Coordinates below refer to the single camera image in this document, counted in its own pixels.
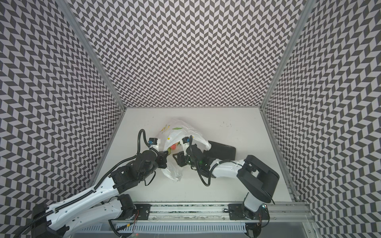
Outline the white plastic bag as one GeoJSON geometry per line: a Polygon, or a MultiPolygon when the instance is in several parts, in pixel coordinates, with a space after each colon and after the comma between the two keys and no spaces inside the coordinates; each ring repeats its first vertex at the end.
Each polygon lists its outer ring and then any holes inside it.
{"type": "Polygon", "coordinates": [[[157,138],[159,142],[159,151],[168,151],[167,156],[167,168],[162,169],[163,174],[174,182],[179,182],[183,176],[181,167],[177,165],[172,155],[176,152],[182,152],[182,139],[185,137],[193,137],[193,142],[200,142],[202,148],[209,150],[211,148],[210,143],[201,134],[199,130],[191,126],[190,124],[180,119],[172,119],[167,122],[162,129],[158,132],[157,138]],[[170,147],[173,144],[179,144],[178,150],[171,150],[170,147]]]}

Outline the red yellow fake mango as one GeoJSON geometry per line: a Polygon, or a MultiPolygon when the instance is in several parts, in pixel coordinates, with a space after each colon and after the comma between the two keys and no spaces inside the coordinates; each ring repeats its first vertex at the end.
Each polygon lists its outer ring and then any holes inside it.
{"type": "Polygon", "coordinates": [[[170,147],[171,150],[178,150],[179,149],[179,144],[173,144],[171,147],[170,147]]]}

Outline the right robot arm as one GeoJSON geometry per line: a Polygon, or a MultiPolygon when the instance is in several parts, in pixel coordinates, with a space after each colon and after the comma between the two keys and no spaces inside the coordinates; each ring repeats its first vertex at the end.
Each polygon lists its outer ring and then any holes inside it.
{"type": "Polygon", "coordinates": [[[230,213],[231,219],[269,219],[268,203],[273,203],[273,195],[279,182],[279,174],[253,155],[244,160],[220,160],[207,157],[199,149],[191,153],[179,152],[173,158],[180,167],[191,166],[201,179],[204,186],[210,186],[216,178],[238,179],[248,190],[239,208],[228,205],[225,212],[230,213]]]}

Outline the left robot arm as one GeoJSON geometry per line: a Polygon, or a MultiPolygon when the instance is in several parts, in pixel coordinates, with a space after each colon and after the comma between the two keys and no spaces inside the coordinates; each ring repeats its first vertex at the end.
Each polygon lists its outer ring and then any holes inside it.
{"type": "Polygon", "coordinates": [[[36,205],[32,220],[15,237],[30,229],[34,238],[67,238],[100,222],[136,219],[139,210],[126,191],[155,176],[157,168],[165,168],[167,156],[167,151],[144,151],[81,193],[49,206],[36,205]]]}

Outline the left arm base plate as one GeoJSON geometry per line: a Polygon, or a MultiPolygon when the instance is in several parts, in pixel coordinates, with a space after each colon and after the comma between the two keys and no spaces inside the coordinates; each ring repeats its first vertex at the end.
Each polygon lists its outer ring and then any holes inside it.
{"type": "Polygon", "coordinates": [[[136,204],[136,211],[135,215],[137,216],[137,221],[146,221],[149,218],[150,211],[151,211],[151,204],[143,203],[143,204],[136,204]]]}

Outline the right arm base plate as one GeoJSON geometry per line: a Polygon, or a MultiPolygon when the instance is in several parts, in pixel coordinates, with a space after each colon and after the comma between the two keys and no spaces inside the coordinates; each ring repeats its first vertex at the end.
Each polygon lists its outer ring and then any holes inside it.
{"type": "Polygon", "coordinates": [[[270,215],[266,204],[260,205],[255,212],[246,208],[243,204],[231,203],[223,212],[229,214],[230,220],[259,220],[269,221],[270,215]]]}

